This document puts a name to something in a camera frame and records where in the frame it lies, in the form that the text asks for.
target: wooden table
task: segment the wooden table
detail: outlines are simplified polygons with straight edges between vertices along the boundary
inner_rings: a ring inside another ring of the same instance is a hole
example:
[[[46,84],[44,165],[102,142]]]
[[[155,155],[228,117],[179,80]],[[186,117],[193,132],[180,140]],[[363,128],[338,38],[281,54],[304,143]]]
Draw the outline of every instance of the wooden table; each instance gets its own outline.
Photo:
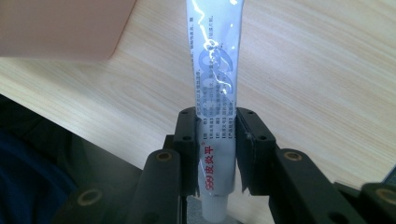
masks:
[[[103,63],[0,59],[0,93],[142,168],[194,105],[185,1],[137,0]],[[331,180],[379,182],[396,159],[396,3],[247,0],[238,106]],[[267,198],[229,213],[271,223]]]

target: glue tube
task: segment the glue tube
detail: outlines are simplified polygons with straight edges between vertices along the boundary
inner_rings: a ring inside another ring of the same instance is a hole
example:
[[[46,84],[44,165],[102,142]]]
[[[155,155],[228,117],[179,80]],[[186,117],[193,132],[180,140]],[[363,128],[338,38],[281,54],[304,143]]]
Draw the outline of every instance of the glue tube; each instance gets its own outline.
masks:
[[[234,189],[236,74],[244,0],[187,0],[203,217],[226,218]]]

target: clamp jaw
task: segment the clamp jaw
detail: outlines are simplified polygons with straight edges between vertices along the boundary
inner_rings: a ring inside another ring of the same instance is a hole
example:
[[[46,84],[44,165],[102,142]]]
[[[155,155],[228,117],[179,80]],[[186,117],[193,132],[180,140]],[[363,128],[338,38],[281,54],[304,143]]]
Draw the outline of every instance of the clamp jaw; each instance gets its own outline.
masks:
[[[148,156],[136,185],[79,189],[52,223],[187,223],[186,198],[199,192],[196,120],[194,107],[179,113],[175,134]],[[396,223],[396,187],[332,184],[303,152],[280,149],[245,108],[237,108],[236,146],[242,191],[269,196],[275,223]]]

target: wood grain surface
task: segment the wood grain surface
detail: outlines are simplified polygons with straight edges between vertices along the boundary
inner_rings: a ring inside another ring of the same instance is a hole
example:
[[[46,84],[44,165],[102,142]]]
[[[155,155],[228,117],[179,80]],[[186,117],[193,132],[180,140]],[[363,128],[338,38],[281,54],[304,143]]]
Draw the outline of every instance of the wood grain surface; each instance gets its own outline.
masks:
[[[142,168],[194,105],[183,0],[137,0],[102,63],[0,59],[0,93]],[[238,106],[331,180],[379,182],[396,162],[396,2],[247,0]],[[229,214],[272,223],[266,197]]]

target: metal screw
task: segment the metal screw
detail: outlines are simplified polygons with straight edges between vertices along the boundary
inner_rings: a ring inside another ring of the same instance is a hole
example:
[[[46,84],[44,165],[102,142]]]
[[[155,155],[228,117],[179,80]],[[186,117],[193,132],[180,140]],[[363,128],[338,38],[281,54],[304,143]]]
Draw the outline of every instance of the metal screw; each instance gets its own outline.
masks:
[[[303,159],[303,157],[300,154],[292,151],[285,152],[283,156],[285,156],[285,158],[290,161],[301,161]]]
[[[391,189],[377,189],[376,195],[387,203],[396,205],[396,192]]]
[[[172,154],[169,152],[161,152],[158,153],[155,158],[157,159],[157,161],[170,161],[172,160]]]
[[[99,189],[88,189],[78,196],[77,202],[81,206],[88,206],[99,202],[103,197],[103,192]]]

